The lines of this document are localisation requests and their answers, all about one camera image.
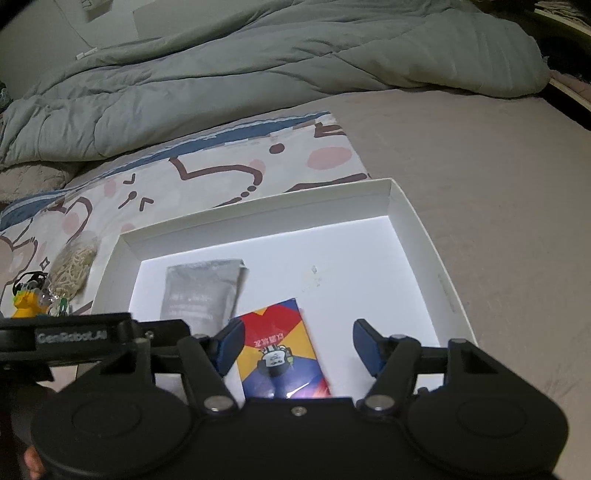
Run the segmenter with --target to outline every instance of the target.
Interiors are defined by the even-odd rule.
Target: plastic bag
[[[166,270],[163,320],[183,319],[197,333],[214,336],[232,316],[242,260],[211,260]]]
[[[95,260],[100,241],[92,232],[82,232],[65,244],[51,263],[46,286],[53,297],[50,313],[59,307],[61,299],[69,302],[84,287],[90,267]]]

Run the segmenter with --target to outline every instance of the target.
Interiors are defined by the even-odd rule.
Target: gray pouch
[[[240,259],[168,267],[160,318],[183,319],[191,335],[214,336],[232,315],[242,267]]]

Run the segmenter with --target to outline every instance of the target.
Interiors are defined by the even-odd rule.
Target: hand
[[[45,467],[43,467],[41,458],[34,446],[30,446],[25,452],[25,464],[29,469],[29,477],[31,480],[40,480],[45,474]]]

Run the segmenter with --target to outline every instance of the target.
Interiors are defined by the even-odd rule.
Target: mattress
[[[565,410],[557,473],[588,478],[591,132],[540,98],[453,90],[348,93],[254,119],[312,111],[336,117],[373,178],[396,179],[480,346]]]

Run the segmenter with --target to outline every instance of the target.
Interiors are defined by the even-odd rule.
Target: white cardboard box
[[[425,346],[475,338],[452,282],[402,190],[371,180],[284,193],[195,213],[122,234],[92,313],[129,310],[156,320],[166,268],[242,258],[236,303],[244,314],[297,299],[333,395],[365,395],[373,379],[352,342],[365,318],[383,335]],[[422,378],[433,388],[440,378]],[[226,378],[243,398],[237,372]]]

